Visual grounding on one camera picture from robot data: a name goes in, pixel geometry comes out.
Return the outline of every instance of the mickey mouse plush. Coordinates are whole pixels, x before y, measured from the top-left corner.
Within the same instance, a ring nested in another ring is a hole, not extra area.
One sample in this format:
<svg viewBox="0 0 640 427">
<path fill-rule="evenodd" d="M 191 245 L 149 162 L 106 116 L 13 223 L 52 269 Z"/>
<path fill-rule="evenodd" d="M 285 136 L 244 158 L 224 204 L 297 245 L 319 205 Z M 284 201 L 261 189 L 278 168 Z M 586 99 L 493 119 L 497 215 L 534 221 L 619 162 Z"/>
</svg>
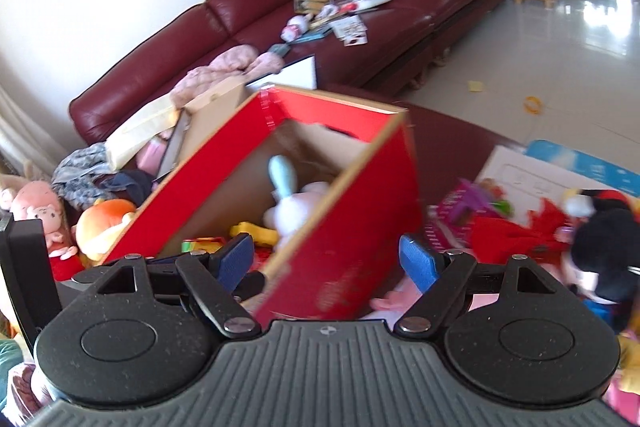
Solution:
<svg viewBox="0 0 640 427">
<path fill-rule="evenodd" d="M 616 333 L 629 322 L 640 275 L 640 224 L 631 203 L 616 190 L 583 190 L 562 204 L 569 216 L 587 219 L 563 258 L 565 276 Z"/>
</svg>

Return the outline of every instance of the pink fleece cloth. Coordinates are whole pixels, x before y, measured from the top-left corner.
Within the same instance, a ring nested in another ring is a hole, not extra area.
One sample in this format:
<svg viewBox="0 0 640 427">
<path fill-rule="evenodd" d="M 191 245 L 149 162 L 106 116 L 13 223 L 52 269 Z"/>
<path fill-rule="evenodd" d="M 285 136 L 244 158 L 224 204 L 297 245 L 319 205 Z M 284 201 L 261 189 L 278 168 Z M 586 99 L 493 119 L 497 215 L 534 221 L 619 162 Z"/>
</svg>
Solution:
<svg viewBox="0 0 640 427">
<path fill-rule="evenodd" d="M 265 74 L 280 73 L 283 67 L 284 60 L 279 55 L 265 53 L 258 56 L 252 46 L 236 46 L 214 58 L 209 66 L 189 71 L 170 91 L 169 97 L 180 109 L 229 76 L 244 76 L 245 82 L 250 82 Z"/>
</svg>

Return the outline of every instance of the metal bolt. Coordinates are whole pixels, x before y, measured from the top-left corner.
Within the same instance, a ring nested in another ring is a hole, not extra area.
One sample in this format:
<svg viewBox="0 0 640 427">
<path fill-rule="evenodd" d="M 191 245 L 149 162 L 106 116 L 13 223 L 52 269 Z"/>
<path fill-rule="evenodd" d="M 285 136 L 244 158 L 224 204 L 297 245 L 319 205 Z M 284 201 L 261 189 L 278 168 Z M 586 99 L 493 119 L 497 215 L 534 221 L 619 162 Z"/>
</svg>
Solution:
<svg viewBox="0 0 640 427">
<path fill-rule="evenodd" d="M 424 317 L 406 317 L 400 321 L 400 329 L 405 333 L 422 333 L 431 328 L 431 321 Z"/>
<path fill-rule="evenodd" d="M 224 324 L 229 333 L 249 333 L 255 328 L 255 321 L 249 317 L 233 317 Z"/>
</svg>

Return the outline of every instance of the red box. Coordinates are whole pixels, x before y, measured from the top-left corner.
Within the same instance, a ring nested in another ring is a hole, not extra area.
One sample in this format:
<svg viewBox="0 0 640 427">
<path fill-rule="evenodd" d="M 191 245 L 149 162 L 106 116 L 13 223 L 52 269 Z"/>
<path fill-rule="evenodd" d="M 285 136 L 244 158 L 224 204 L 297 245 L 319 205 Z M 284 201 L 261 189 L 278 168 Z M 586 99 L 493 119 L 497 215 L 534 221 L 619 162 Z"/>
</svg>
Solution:
<svg viewBox="0 0 640 427">
<path fill-rule="evenodd" d="M 264 325 L 354 318 L 397 265 L 399 237 L 422 223 L 407 111 L 279 87 L 249 97 L 217 130 L 204 118 L 192 121 L 191 141 L 204 128 L 213 133 L 145 202 L 108 261 L 132 252 L 174 255 L 184 238 L 227 235 L 240 221 L 260 224 L 274 205 L 268 160 L 284 153 L 294 156 L 301 186 L 323 169 L 335 178 L 264 266 L 265 292 L 246 306 Z"/>
</svg>

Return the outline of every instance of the burgundy leather sofa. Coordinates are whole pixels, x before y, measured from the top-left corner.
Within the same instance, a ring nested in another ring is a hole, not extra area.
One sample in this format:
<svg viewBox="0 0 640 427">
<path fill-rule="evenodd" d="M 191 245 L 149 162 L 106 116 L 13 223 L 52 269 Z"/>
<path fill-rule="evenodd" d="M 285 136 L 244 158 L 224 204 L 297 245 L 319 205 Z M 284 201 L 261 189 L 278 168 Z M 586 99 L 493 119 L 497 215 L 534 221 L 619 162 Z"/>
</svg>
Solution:
<svg viewBox="0 0 640 427">
<path fill-rule="evenodd" d="M 393 0 L 361 15 L 368 44 L 345 47 L 333 35 L 293 46 L 287 62 L 314 54 L 321 89 L 336 84 L 391 96 L 434 56 L 502 0 Z M 238 44 L 261 52 L 280 42 L 292 0 L 206 0 L 189 8 L 119 61 L 69 105 L 87 143 L 105 140 L 189 70 Z"/>
</svg>

